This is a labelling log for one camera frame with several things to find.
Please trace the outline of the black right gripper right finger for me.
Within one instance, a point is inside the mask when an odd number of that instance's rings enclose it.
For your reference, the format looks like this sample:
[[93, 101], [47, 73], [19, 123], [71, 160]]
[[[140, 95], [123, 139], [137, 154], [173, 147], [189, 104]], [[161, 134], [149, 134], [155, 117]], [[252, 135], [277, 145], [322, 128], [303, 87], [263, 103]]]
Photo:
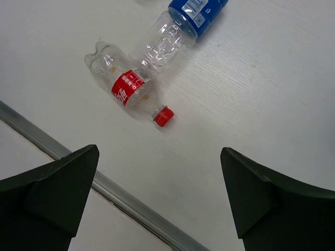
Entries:
[[245, 250], [334, 250], [334, 191], [224, 147], [221, 168]]

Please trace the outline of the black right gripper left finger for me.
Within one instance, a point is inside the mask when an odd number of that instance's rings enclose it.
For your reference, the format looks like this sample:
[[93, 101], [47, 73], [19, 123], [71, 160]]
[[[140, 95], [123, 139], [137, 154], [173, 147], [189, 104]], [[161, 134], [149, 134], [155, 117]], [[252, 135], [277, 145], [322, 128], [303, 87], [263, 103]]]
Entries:
[[1, 250], [68, 250], [96, 173], [91, 144], [1, 180]]

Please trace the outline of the red label cola bottle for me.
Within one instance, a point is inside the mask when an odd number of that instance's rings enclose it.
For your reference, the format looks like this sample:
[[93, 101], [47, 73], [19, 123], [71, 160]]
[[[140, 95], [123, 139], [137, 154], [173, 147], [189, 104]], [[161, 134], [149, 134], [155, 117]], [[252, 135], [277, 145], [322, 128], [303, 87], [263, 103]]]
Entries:
[[160, 101], [153, 78], [116, 45], [97, 42], [95, 52], [87, 54], [84, 62], [98, 85], [130, 115], [147, 117], [159, 127], [173, 119], [174, 112]]

